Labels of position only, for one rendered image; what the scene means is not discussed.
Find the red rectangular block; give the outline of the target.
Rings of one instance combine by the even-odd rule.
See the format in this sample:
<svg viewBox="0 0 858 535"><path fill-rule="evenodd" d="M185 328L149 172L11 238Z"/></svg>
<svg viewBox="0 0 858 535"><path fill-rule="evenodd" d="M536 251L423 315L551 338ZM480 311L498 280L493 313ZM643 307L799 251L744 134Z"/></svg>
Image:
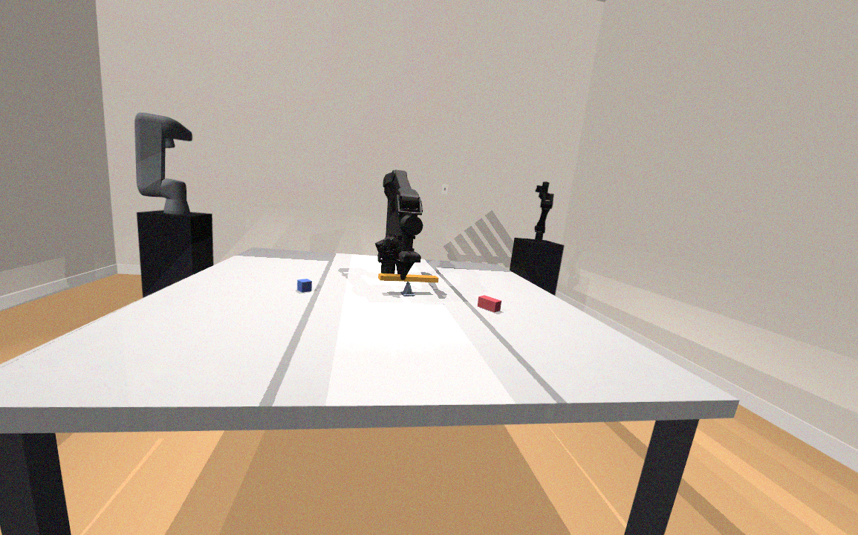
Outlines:
<svg viewBox="0 0 858 535"><path fill-rule="evenodd" d="M478 307L489 309L489 311L497 312L500 311L502 305L502 300L496 300L491 298L490 296L478 296Z"/></svg>

